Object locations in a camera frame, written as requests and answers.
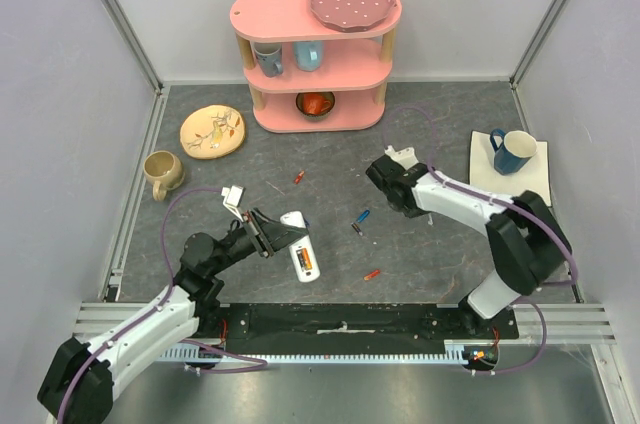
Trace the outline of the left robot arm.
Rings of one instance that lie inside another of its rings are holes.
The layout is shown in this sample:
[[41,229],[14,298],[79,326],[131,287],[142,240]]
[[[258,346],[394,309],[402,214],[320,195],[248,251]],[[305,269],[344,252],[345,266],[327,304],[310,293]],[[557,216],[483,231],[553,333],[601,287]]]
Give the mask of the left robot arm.
[[301,212],[278,220],[252,209],[221,239],[194,233],[180,268],[151,302],[119,325],[82,342],[71,337],[57,349],[37,392],[60,423],[102,423],[126,387],[167,349],[219,326],[218,274],[252,254],[271,257],[308,237]]

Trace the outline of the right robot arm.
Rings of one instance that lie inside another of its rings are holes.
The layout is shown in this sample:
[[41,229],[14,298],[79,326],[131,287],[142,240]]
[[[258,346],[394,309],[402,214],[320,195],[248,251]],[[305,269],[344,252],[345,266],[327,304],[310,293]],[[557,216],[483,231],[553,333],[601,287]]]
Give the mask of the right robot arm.
[[563,264],[575,265],[566,236],[533,191],[515,197],[489,194],[416,158],[389,154],[375,160],[366,176],[404,216],[441,214],[488,239],[494,270],[455,310],[453,328],[469,337],[483,336],[496,315],[546,284]]

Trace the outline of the white remote control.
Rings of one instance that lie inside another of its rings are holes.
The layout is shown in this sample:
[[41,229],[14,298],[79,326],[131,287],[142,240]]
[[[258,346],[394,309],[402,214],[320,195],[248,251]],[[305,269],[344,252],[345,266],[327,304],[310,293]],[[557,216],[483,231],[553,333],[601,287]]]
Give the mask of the white remote control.
[[[282,215],[280,222],[308,231],[308,226],[300,211],[291,211]],[[301,283],[309,283],[320,277],[320,269],[309,234],[290,245],[289,251],[298,280]]]

